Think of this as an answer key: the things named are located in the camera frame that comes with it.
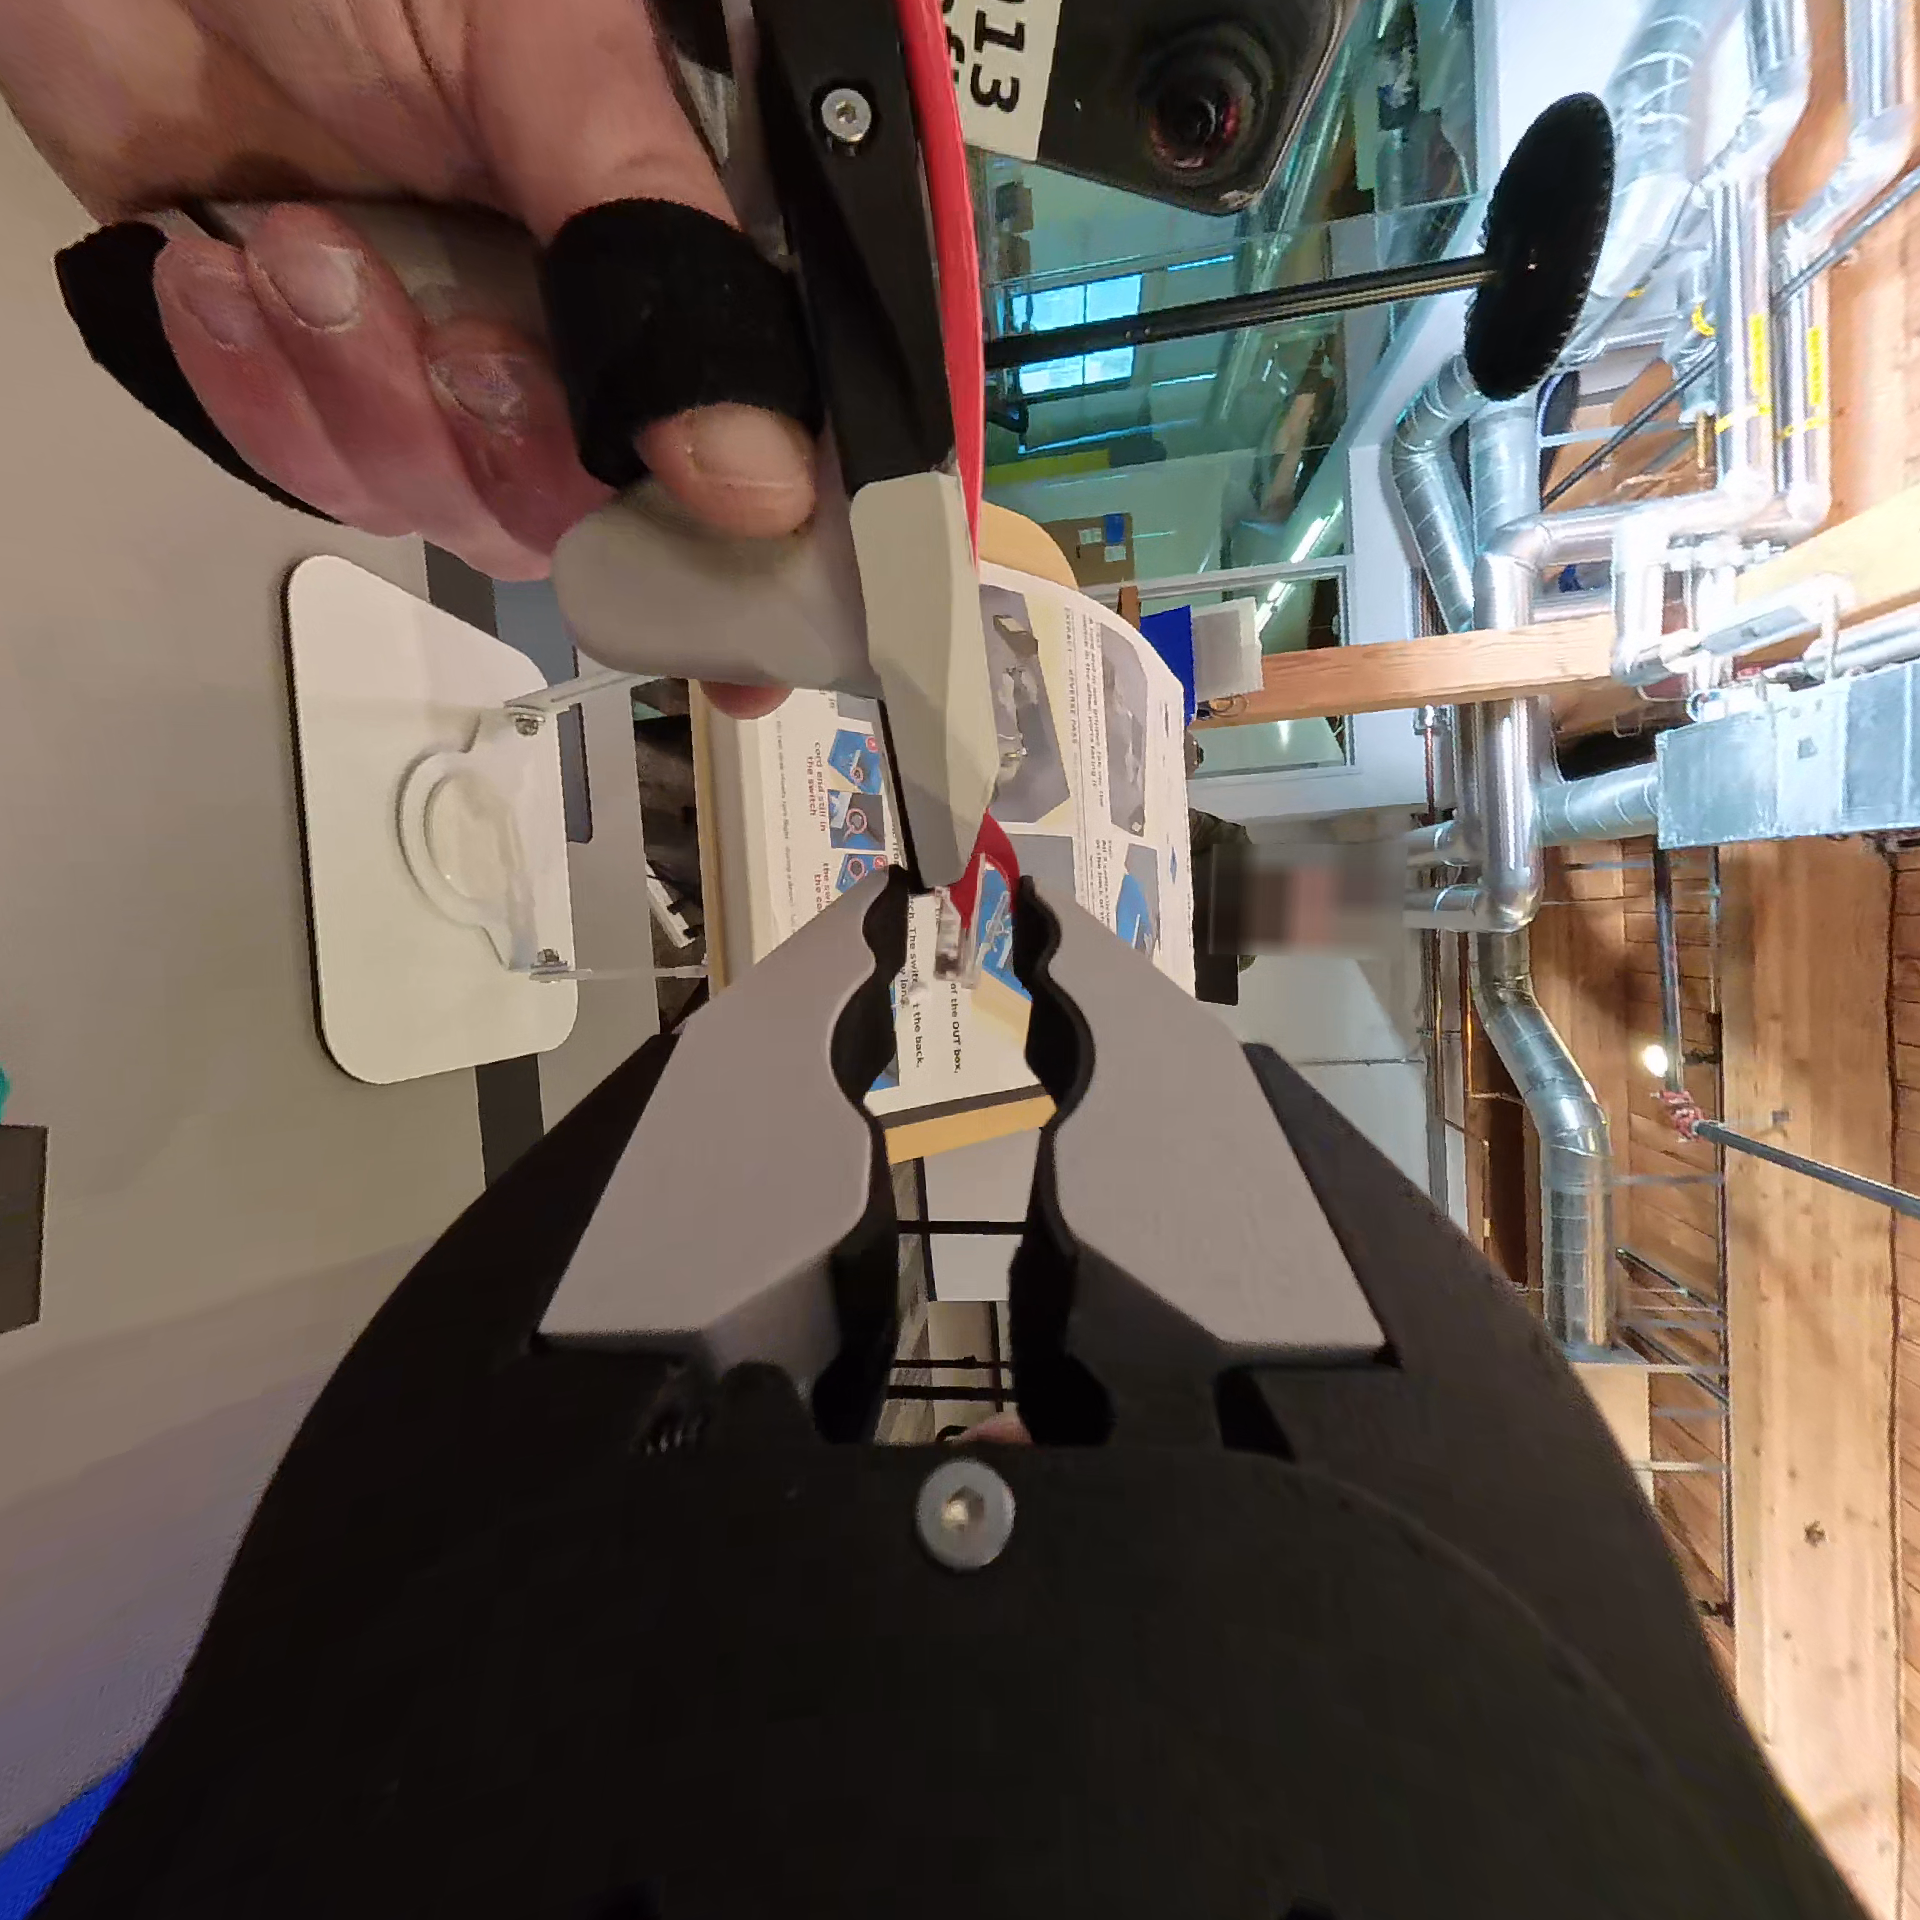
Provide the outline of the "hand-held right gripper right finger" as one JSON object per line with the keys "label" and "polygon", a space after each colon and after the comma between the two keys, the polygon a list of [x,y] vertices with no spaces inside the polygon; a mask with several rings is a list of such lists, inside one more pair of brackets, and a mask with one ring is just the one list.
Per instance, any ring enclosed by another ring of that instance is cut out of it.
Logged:
{"label": "hand-held right gripper right finger", "polygon": [[1023,878],[1015,972],[1042,1124],[1010,1268],[1035,1445],[1181,1442],[1220,1388],[1354,1370],[1387,1333],[1231,1032],[1069,894]]}

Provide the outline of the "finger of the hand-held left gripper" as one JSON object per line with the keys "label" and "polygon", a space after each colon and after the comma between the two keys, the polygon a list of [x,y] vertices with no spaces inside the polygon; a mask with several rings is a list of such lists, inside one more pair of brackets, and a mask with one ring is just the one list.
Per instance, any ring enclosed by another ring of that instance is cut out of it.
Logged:
{"label": "finger of the hand-held left gripper", "polygon": [[850,532],[907,853],[924,885],[955,885],[1002,768],[962,485],[953,472],[871,483]]}

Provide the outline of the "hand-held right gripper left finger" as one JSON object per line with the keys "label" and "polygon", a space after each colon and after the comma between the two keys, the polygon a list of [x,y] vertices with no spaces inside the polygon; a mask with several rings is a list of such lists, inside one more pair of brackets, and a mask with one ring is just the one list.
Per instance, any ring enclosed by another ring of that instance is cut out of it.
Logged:
{"label": "hand-held right gripper left finger", "polygon": [[841,894],[693,1016],[540,1338],[779,1370],[823,1441],[874,1435],[899,1328],[897,1195],[866,1099],[897,1057],[914,896]]}

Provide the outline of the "person's left hand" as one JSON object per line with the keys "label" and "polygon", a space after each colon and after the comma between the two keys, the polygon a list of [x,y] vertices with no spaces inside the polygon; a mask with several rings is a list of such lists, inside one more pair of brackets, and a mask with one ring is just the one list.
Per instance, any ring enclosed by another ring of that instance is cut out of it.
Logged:
{"label": "person's left hand", "polygon": [[4,99],[101,225],[250,204],[154,269],[244,464],[371,538],[540,581],[609,501],[559,374],[491,285],[420,307],[333,204],[490,208],[548,243],[612,201],[737,225],[652,4],[7,2]]}

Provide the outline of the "wooden board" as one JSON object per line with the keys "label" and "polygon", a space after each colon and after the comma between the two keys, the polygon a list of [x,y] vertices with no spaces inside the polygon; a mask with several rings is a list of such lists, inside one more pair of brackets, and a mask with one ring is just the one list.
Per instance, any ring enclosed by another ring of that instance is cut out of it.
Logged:
{"label": "wooden board", "polygon": [[[988,562],[1075,587],[1073,568],[1063,548],[1035,522],[985,502],[981,507],[981,552]],[[731,779],[714,768],[714,724],[723,714],[701,692],[689,694],[689,730],[693,760],[693,790],[698,810],[700,874],[705,891],[705,941],[708,1000],[729,987],[737,954],[729,946],[729,828],[725,805],[737,795]],[[1045,1090],[1026,1090],[999,1105],[970,1112],[922,1112],[902,1120],[882,1120],[886,1162],[893,1166],[926,1162],[940,1155],[991,1142],[1007,1136],[1035,1134],[1052,1118]]]}

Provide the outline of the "black round-top pole lamp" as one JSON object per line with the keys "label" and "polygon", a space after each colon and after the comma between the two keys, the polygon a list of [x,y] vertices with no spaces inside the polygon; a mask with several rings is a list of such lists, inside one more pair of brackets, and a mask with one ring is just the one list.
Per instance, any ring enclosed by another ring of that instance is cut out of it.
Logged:
{"label": "black round-top pole lamp", "polygon": [[1527,125],[1494,184],[1475,257],[1021,332],[988,342],[983,365],[990,373],[1019,371],[1089,353],[1469,292],[1460,348],[1469,382],[1486,400],[1513,400],[1549,374],[1572,339],[1594,289],[1613,188],[1613,118],[1601,96],[1578,91]]}

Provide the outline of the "blue plastic bin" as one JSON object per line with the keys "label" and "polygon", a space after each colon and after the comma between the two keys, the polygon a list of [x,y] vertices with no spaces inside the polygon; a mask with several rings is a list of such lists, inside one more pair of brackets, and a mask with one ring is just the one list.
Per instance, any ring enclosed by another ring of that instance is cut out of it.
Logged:
{"label": "blue plastic bin", "polygon": [[10,1841],[2,1854],[4,1882],[19,1882],[30,1874],[58,1874],[61,1861],[81,1846],[85,1835],[117,1796],[134,1760],[137,1754],[129,1755],[97,1782],[90,1782],[73,1794],[37,1827]]}

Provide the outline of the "metal stand bracket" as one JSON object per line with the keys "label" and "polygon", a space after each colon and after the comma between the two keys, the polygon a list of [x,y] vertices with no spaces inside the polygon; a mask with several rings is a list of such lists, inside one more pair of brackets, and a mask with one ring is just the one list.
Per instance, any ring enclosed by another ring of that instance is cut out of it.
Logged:
{"label": "metal stand bracket", "polygon": [[[578,674],[573,680],[564,680],[562,684],[530,688],[508,699],[503,706],[491,712],[491,717],[499,721],[503,728],[511,730],[517,736],[542,738],[559,722],[562,714],[580,706],[593,706],[597,701],[610,701],[614,694],[619,694],[622,715],[627,717],[630,733],[634,691],[642,681],[642,674],[595,665],[589,673]],[[514,972],[517,976],[529,976],[542,984],[580,984],[597,979],[612,981],[642,973],[652,976],[654,981],[679,979],[710,984],[714,960],[698,956],[689,957],[693,946],[698,946],[705,939],[705,936],[689,923],[689,899],[683,894],[677,894],[660,878],[654,860],[647,856],[642,838],[639,878],[657,936],[658,939],[667,941],[667,946],[673,946],[679,956],[674,965],[662,965],[658,957],[649,957],[630,966],[580,966],[578,954],[566,956],[557,946],[545,941],[545,936],[540,931],[540,907],[533,904],[517,904],[510,907],[510,949],[503,966],[508,966],[508,972]]]}

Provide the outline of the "silver ventilation duct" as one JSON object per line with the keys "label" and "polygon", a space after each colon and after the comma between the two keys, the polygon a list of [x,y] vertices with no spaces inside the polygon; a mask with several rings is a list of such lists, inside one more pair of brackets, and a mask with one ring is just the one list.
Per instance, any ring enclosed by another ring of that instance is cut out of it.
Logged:
{"label": "silver ventilation duct", "polygon": [[[1445,363],[1404,412],[1391,472],[1445,610],[1466,593],[1467,491],[1449,456],[1454,435],[1479,419],[1487,398],[1466,356]],[[1525,926],[1546,899],[1546,851],[1585,842],[1653,836],[1660,811],[1660,768],[1646,760],[1625,768],[1564,779],[1551,763],[1546,706],[1460,704],[1454,708],[1459,810],[1449,824],[1413,834],[1407,857],[1421,867],[1493,874],[1494,894],[1517,906],[1475,904],[1411,910],[1438,928],[1471,936],[1471,1008],[1499,1064],[1521,1090],[1542,1157],[1542,1310],[1548,1330],[1578,1357],[1597,1360],[1617,1344],[1619,1285],[1613,1245],[1613,1150],[1601,1097],[1548,1019],[1530,984]],[[1894,1217],[1916,1219],[1916,1193],[1877,1184],[1782,1146],[1727,1132],[1705,1120],[1705,1136],[1749,1158],[1863,1198]]]}

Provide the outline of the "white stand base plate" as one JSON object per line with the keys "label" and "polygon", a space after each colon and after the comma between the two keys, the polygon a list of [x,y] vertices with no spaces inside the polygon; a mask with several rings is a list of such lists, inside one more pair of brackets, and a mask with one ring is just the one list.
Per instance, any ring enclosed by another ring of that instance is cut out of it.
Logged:
{"label": "white stand base plate", "polygon": [[557,722],[499,638],[341,557],[285,582],[319,1038],[389,1088],[578,1019]]}

